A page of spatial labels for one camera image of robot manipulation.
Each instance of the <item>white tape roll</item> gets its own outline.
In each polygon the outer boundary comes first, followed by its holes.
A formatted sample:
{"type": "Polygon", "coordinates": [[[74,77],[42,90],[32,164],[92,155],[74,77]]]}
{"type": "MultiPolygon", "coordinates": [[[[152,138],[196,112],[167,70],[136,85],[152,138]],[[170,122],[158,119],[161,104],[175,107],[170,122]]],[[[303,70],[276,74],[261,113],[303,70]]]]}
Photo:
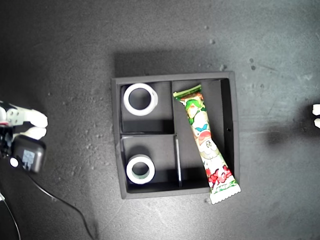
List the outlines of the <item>white tape roll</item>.
{"type": "Polygon", "coordinates": [[[135,84],[129,86],[125,90],[124,96],[123,96],[123,103],[124,103],[125,108],[131,114],[136,115],[136,116],[145,116],[145,115],[148,115],[149,113],[151,113],[155,109],[155,107],[158,105],[158,95],[157,95],[156,91],[152,87],[150,87],[149,85],[147,85],[145,83],[135,83],[135,84]],[[136,109],[130,105],[129,96],[132,93],[132,91],[134,91],[136,89],[145,89],[150,94],[150,97],[151,97],[150,104],[145,109],[136,109]]]}
{"type": "Polygon", "coordinates": [[[146,184],[150,182],[155,176],[155,165],[151,161],[150,157],[143,154],[134,155],[130,158],[129,163],[126,166],[126,175],[135,184],[146,184]],[[148,171],[143,175],[137,175],[133,171],[133,167],[137,163],[144,163],[148,166],[148,171]]]}

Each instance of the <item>gray concrete floor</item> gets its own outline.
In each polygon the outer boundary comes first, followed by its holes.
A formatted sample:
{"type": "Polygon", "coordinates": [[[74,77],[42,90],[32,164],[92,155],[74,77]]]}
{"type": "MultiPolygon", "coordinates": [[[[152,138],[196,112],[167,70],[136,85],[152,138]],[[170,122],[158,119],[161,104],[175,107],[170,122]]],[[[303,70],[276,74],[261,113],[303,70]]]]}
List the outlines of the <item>gray concrete floor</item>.
{"type": "MultiPolygon", "coordinates": [[[[0,99],[48,115],[36,179],[101,240],[320,239],[319,13],[316,0],[2,1],[0,99]],[[221,65],[236,74],[242,192],[214,206],[207,194],[122,200],[110,79],[221,65]]],[[[23,240],[88,239],[6,162],[0,183],[23,240]]]]}

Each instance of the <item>snack bar wrapper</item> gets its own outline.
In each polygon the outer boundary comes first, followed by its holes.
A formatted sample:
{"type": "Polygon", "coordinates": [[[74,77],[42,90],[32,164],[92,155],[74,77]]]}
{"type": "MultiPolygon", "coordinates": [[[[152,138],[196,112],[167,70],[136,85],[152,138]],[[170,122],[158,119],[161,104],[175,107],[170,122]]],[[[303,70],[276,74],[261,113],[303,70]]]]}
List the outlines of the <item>snack bar wrapper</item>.
{"type": "Polygon", "coordinates": [[[241,192],[219,149],[211,138],[209,119],[201,94],[201,85],[173,94],[186,110],[195,143],[210,186],[212,204],[241,192]]]}

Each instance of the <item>black tray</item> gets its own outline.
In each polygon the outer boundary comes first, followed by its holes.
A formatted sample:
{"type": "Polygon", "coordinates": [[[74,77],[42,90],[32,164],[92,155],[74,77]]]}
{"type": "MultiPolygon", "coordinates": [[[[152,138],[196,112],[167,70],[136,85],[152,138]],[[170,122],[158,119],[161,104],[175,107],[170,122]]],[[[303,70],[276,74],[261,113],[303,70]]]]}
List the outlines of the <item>black tray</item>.
{"type": "Polygon", "coordinates": [[[173,98],[173,92],[183,91],[198,84],[202,85],[212,139],[239,182],[238,111],[233,72],[114,78],[113,128],[123,199],[210,191],[185,108],[173,98]],[[124,92],[135,83],[146,83],[157,92],[158,105],[146,116],[132,115],[124,107],[124,92]],[[135,184],[127,177],[128,160],[136,154],[145,154],[154,163],[155,176],[149,183],[135,184]]]}

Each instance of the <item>black cable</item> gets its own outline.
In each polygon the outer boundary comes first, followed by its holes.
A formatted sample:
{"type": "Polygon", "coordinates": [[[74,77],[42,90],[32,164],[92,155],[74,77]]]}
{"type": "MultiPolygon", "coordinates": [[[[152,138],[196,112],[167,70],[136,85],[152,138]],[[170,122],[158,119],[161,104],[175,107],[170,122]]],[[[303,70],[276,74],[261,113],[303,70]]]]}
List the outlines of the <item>black cable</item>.
{"type": "Polygon", "coordinates": [[[19,231],[19,227],[18,227],[18,224],[16,222],[16,219],[15,219],[14,215],[12,214],[12,212],[10,210],[10,207],[8,206],[6,200],[3,199],[3,202],[4,202],[5,206],[6,206],[6,208],[8,209],[8,211],[9,211],[9,213],[11,215],[11,218],[12,218],[12,220],[14,222],[14,225],[15,225],[15,228],[16,228],[16,232],[18,233],[19,240],[21,240],[21,235],[20,235],[20,231],[19,231]]]}
{"type": "Polygon", "coordinates": [[[92,240],[95,240],[94,236],[91,234],[90,230],[89,230],[89,227],[88,227],[88,223],[86,221],[86,218],[85,216],[83,215],[83,213],[78,209],[76,208],[75,206],[72,206],[70,203],[66,202],[65,200],[62,200],[61,198],[57,197],[57,196],[54,196],[52,195],[51,193],[47,192],[43,187],[41,187],[30,175],[28,172],[26,172],[26,175],[30,178],[30,180],[33,182],[33,184],[40,190],[42,191],[43,193],[45,193],[46,195],[48,195],[49,197],[55,199],[55,200],[58,200],[60,202],[62,202],[63,204],[67,205],[68,207],[72,208],[73,210],[75,210],[80,216],[81,216],[81,219],[83,221],[83,224],[85,226],[85,230],[86,232],[88,233],[89,237],[92,239],[92,240]]]}

